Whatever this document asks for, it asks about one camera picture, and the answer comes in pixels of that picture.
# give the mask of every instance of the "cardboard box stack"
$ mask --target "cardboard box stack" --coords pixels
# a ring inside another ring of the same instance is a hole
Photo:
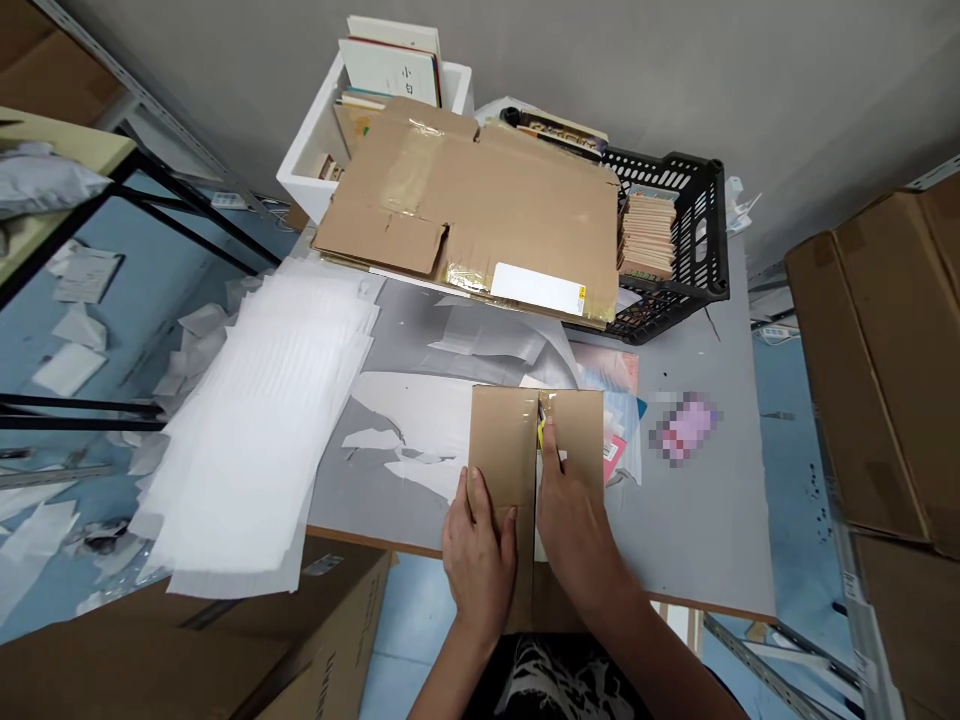
[[[0,22],[0,105],[93,126],[123,92],[113,75],[29,0]]]
[[[894,683],[960,716],[960,175],[787,255],[813,398]]]
[[[211,602],[157,583],[0,646],[2,714],[353,720],[389,569],[382,550],[308,537],[295,593]]]

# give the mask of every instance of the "stack of cards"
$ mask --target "stack of cards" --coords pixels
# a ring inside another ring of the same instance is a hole
[[[673,277],[670,227],[676,217],[670,200],[642,195],[627,198],[617,266],[621,275],[654,282]]]

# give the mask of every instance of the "right hand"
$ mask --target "right hand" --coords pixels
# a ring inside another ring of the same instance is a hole
[[[581,616],[601,611],[611,593],[638,587],[613,539],[603,492],[590,492],[566,461],[561,467],[552,417],[543,429],[542,455],[537,530],[547,560]]]

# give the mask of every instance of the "black plastic crate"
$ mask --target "black plastic crate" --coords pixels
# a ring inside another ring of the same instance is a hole
[[[602,164],[620,178],[621,206],[633,185],[679,193],[672,228],[673,279],[658,283],[621,275],[620,287],[640,295],[640,302],[617,313],[606,330],[568,327],[643,345],[697,310],[730,297],[723,163],[681,153],[658,160],[608,147]]]

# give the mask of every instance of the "cardboard box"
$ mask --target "cardboard box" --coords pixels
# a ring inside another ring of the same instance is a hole
[[[960,182],[895,192],[787,255],[850,522],[960,558]]]
[[[308,537],[296,593],[211,603],[158,583],[0,646],[0,715],[356,718],[388,570]]]
[[[844,516],[861,527],[926,540],[833,234],[791,250],[786,269]]]
[[[534,561],[537,408],[557,421],[557,445],[603,502],[603,393],[477,385],[470,466],[483,471],[498,526],[517,508],[517,580],[506,633],[584,632],[546,562]]]
[[[394,98],[313,247],[605,326],[618,289],[618,188],[610,169],[517,130]]]
[[[855,543],[890,676],[909,716],[960,717],[960,563],[879,538]]]
[[[8,0],[0,23],[0,105],[93,126],[123,86],[28,0]]]
[[[930,540],[960,558],[960,307],[933,230],[919,197],[897,192],[836,239]]]

